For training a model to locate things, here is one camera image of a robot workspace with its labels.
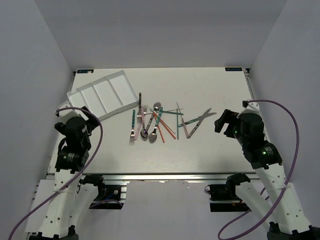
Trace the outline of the green handled knife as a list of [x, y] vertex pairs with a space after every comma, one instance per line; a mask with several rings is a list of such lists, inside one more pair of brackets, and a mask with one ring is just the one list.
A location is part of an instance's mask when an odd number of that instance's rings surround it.
[[213, 116], [213, 115], [215, 115], [215, 114], [216, 114], [216, 112], [211, 112], [211, 113], [205, 112], [203, 115], [199, 116], [198, 118], [194, 118], [194, 119], [192, 119], [192, 120], [185, 121], [184, 123], [178, 124], [178, 127], [181, 128], [181, 127], [183, 127], [184, 125], [189, 125], [189, 124], [198, 122], [198, 121], [200, 121], [200, 120], [203, 120], [204, 118]]

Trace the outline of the dark handled knife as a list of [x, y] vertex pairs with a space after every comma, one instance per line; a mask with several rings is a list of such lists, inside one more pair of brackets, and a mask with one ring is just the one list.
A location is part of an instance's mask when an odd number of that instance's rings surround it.
[[184, 133], [185, 133], [185, 136], [186, 138], [188, 138], [188, 130], [187, 130], [187, 127], [186, 127], [186, 124], [185, 124], [185, 121], [184, 121], [184, 118], [183, 118], [183, 115], [182, 115], [182, 112], [181, 112], [181, 108], [178, 104], [178, 102], [176, 102], [177, 104], [177, 109], [178, 109], [178, 112], [180, 113], [180, 117], [181, 117], [181, 123], [182, 123], [182, 126], [183, 126], [183, 130], [184, 130]]

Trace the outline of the teal chopstick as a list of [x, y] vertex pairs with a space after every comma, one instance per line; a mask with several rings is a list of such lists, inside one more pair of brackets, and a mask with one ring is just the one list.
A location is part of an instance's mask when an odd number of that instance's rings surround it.
[[176, 108], [176, 135], [177, 135], [177, 140], [179, 140], [179, 117], [178, 117], [178, 108]]
[[[159, 112], [160, 112], [159, 109], [158, 109], [158, 110], [152, 110], [152, 109], [150, 109], [150, 111], [153, 112], [153, 113], [159, 113]], [[173, 111], [162, 110], [162, 113], [172, 114], [172, 115], [181, 115], [181, 116], [184, 115], [183, 113], [181, 113], [181, 112], [179, 112], [179, 111], [177, 111], [177, 110], [173, 110]]]

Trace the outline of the green handled spoon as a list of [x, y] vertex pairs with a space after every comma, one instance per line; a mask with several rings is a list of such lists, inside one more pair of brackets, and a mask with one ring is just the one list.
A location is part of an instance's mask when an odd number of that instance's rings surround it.
[[163, 107], [159, 109], [159, 113], [157, 114], [157, 116], [156, 116], [156, 113], [154, 113], [154, 118], [156, 119], [156, 121], [155, 121], [153, 131], [148, 137], [150, 143], [154, 143], [157, 140], [157, 129], [159, 126], [159, 121], [160, 121], [162, 112], [163, 112]]

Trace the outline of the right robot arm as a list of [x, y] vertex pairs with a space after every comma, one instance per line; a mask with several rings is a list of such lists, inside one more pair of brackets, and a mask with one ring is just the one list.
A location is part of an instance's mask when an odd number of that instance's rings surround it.
[[231, 175], [226, 181], [226, 195], [241, 199], [266, 228], [269, 240], [318, 240], [320, 229], [305, 216], [293, 186], [288, 183], [282, 158], [272, 143], [265, 140], [264, 123], [254, 112], [237, 113], [225, 109], [214, 122], [214, 130], [237, 139], [245, 159], [264, 185], [269, 197], [255, 190], [244, 173]]

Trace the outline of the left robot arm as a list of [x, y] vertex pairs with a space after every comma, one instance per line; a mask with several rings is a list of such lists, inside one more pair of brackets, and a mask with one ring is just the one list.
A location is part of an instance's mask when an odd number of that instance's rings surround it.
[[53, 198], [49, 200], [47, 212], [37, 233], [31, 240], [77, 240], [77, 232], [94, 199], [105, 196], [106, 187], [98, 176], [82, 177], [92, 147], [92, 131], [101, 125], [84, 106], [82, 115], [71, 107], [60, 108], [54, 128], [64, 136], [58, 145], [55, 164]]

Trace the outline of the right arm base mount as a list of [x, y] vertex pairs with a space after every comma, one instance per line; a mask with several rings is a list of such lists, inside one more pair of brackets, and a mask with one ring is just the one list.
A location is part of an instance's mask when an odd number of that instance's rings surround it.
[[244, 173], [229, 176], [224, 184], [209, 184], [204, 192], [209, 195], [212, 213], [246, 212], [250, 208], [236, 195], [236, 187], [251, 180]]

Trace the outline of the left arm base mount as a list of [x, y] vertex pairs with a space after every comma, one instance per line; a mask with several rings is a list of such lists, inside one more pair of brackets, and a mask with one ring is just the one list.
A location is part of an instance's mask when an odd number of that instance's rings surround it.
[[79, 181], [80, 186], [91, 185], [97, 189], [97, 196], [90, 204], [89, 209], [121, 210], [121, 189], [119, 184], [106, 184], [102, 175], [86, 175]]

